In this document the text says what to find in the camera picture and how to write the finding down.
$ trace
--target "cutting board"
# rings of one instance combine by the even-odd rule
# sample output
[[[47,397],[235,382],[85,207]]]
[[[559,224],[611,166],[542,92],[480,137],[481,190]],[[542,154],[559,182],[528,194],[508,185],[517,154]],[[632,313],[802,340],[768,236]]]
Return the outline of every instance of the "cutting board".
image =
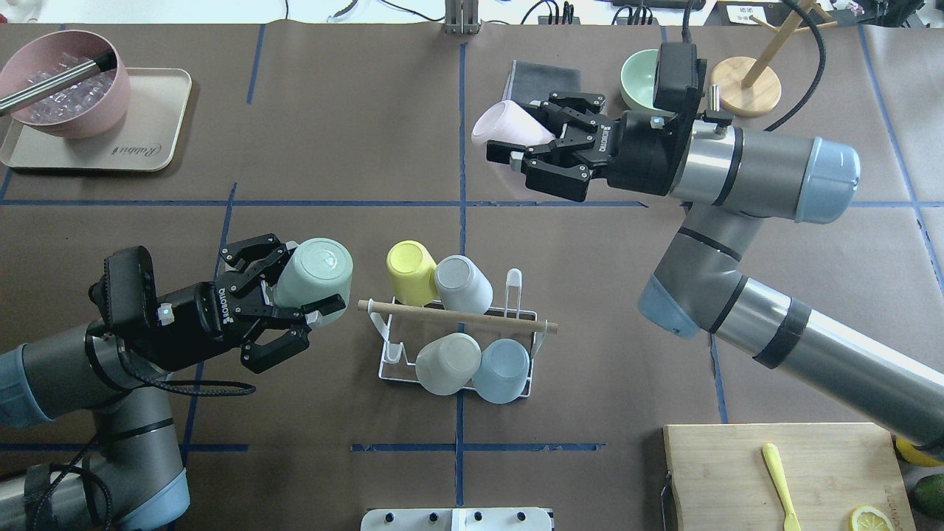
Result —
[[[860,505],[915,530],[891,435],[875,424],[685,424],[663,434],[680,531],[783,529],[766,442],[780,449],[803,531],[849,531]]]

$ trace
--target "white label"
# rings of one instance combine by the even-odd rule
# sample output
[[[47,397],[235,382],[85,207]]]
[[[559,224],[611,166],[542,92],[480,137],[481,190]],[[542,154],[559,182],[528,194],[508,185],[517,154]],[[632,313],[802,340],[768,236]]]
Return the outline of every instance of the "white label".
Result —
[[[757,23],[750,19],[751,16],[767,21],[763,6],[727,6],[728,20],[734,24],[750,24],[757,26]]]

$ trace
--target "wooden base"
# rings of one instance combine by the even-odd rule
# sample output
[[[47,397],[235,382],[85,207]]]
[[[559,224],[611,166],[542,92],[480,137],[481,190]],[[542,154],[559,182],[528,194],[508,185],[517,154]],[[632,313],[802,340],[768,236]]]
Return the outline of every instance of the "wooden base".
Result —
[[[721,89],[721,105],[738,116],[767,114],[780,101],[780,79],[768,66],[751,87],[741,81],[754,64],[749,57],[732,57],[718,63],[711,73],[711,83]]]

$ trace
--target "pink bowl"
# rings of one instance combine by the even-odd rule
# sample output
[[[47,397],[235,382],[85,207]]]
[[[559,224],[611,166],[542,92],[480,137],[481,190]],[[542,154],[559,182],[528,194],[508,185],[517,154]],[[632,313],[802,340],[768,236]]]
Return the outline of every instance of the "pink bowl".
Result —
[[[13,94],[26,88],[26,78],[41,71],[52,71],[59,64],[62,52],[76,57],[94,58],[114,46],[101,35],[89,31],[67,29],[43,35],[28,43],[0,70],[0,95]],[[18,122],[54,136],[85,138],[103,132],[117,124],[127,111],[131,98],[131,84],[118,51],[115,80],[102,99],[89,109],[72,118],[49,124],[30,121],[29,108],[20,109],[10,116]]]

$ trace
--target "light blue cup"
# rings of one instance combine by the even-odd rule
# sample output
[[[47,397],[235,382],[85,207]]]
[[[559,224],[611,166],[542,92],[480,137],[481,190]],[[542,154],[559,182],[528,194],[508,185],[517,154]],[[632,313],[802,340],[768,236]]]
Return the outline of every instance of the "light blue cup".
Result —
[[[499,339],[481,354],[481,365],[472,383],[483,400],[509,403],[518,398],[528,381],[531,359],[521,343]]]

